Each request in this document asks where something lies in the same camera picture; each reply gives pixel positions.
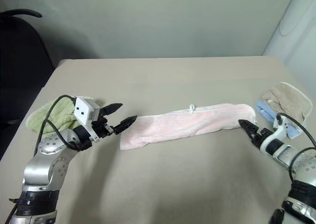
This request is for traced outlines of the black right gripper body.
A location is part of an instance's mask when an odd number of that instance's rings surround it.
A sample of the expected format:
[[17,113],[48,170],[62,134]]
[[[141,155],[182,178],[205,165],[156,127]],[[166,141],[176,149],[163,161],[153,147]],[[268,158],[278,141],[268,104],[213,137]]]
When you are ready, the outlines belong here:
[[268,130],[267,128],[263,128],[262,130],[257,131],[255,140],[251,142],[255,147],[260,148],[263,141],[270,135],[271,135],[271,131]]

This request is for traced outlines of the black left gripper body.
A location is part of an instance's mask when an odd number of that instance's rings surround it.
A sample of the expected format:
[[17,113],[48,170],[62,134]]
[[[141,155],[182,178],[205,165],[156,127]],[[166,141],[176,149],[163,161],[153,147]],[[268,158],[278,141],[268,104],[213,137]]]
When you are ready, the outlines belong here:
[[112,134],[116,134],[116,130],[113,126],[107,124],[108,120],[99,115],[96,121],[92,122],[92,128],[96,132],[99,138],[105,138]]

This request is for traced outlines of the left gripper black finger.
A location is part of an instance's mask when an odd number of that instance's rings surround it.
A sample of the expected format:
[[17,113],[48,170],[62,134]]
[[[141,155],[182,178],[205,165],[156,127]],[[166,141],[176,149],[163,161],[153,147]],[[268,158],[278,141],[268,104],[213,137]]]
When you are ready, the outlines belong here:
[[99,110],[99,115],[100,116],[107,116],[110,114],[115,113],[119,108],[121,108],[123,106],[122,103],[112,103],[109,104],[105,107],[100,108]]
[[121,121],[117,126],[113,127],[114,134],[120,134],[128,129],[137,119],[137,116],[131,116]]

